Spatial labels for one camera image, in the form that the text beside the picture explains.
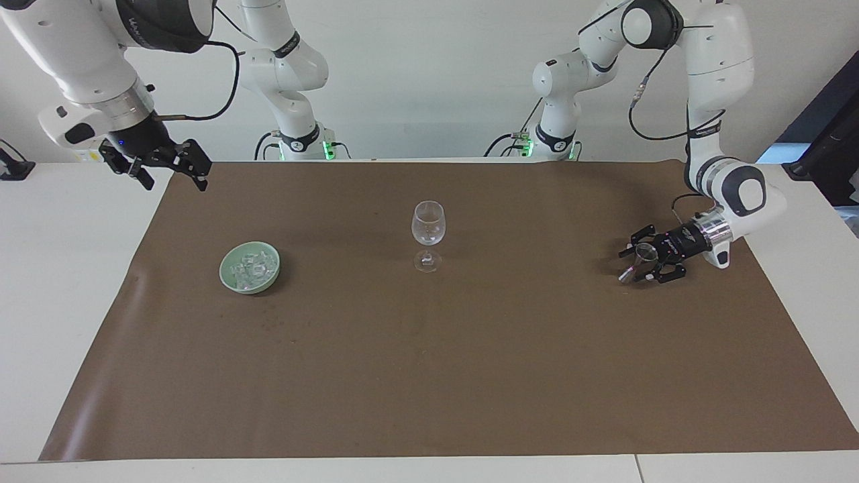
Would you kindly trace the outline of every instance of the white wall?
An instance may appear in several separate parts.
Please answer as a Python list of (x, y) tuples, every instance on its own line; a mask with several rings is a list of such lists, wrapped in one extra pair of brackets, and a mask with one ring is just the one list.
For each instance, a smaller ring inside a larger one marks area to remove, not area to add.
[[(221, 0), (238, 20), (235, 0)], [(518, 129), (537, 100), (533, 67), (576, 46), (596, 0), (289, 0), (293, 22), (331, 66), (331, 81), (309, 94), (318, 119), (356, 157), (480, 156), (499, 134)], [(755, 160), (859, 49), (859, 1), (741, 2), (757, 54), (752, 92), (726, 116), (723, 148)], [(216, 21), (213, 39), (253, 43)], [(60, 99), (52, 80), (0, 25), (0, 136), (36, 161), (74, 157), (53, 146), (36, 113)], [(649, 143), (626, 124), (630, 97), (656, 52), (621, 54), (618, 79), (580, 97), (587, 159), (683, 156), (683, 141)], [(213, 113), (232, 77), (228, 52), (193, 55), (132, 50), (128, 59), (154, 83), (160, 113)], [(682, 52), (670, 52), (637, 109), (653, 135), (685, 126)], [(213, 159), (247, 159), (275, 127), (264, 105), (240, 90), (208, 123), (169, 125), (177, 141), (196, 138)]]

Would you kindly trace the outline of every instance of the bowl of ice cubes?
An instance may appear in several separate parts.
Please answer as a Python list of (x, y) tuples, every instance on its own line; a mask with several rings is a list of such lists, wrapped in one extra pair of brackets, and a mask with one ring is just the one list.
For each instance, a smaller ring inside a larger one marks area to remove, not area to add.
[(221, 283), (242, 295), (254, 295), (274, 284), (280, 254), (268, 243), (250, 241), (229, 251), (221, 262)]

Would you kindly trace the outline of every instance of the brown tablecloth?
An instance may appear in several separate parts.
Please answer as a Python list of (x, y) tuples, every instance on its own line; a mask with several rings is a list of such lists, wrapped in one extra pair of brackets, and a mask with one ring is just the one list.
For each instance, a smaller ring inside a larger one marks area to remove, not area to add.
[[(174, 178), (41, 459), (859, 449), (744, 242), (727, 271), (618, 283), (631, 232), (676, 226), (682, 178), (677, 162), (219, 163), (207, 193)], [(448, 216), (432, 274), (412, 266), (423, 199)], [(217, 269), (251, 240), (285, 268), (245, 297)]]

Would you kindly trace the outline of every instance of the brown mat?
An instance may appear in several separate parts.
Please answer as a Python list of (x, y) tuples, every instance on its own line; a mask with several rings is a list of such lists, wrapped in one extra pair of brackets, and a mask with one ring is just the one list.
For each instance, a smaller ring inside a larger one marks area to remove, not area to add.
[[(744, 242), (618, 284), (629, 233), (676, 225), (677, 162), (213, 173), (171, 181), (42, 460), (859, 449)], [(257, 297), (217, 276), (250, 240), (287, 264)]]

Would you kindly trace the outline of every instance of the wine glass base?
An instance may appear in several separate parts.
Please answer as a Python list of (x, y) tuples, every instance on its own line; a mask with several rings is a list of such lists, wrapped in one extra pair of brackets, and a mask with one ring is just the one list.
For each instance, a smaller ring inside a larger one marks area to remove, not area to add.
[(420, 272), (435, 272), (441, 264), (442, 256), (433, 250), (421, 250), (415, 255), (415, 268)]

